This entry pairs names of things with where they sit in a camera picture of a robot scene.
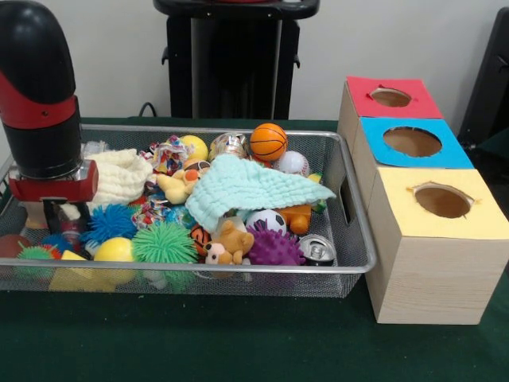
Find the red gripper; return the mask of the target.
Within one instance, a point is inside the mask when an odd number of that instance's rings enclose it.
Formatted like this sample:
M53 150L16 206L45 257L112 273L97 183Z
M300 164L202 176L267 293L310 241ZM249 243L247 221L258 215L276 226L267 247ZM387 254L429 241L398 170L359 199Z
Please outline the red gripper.
M52 234L60 233L60 220L51 200L65 200L78 203L81 230L88 230L91 219L86 202L92 201L99 181L96 162L84 160L80 168L64 177L54 179L31 179L21 175L13 164L9 168L8 181L11 193L19 201L43 203L48 229Z

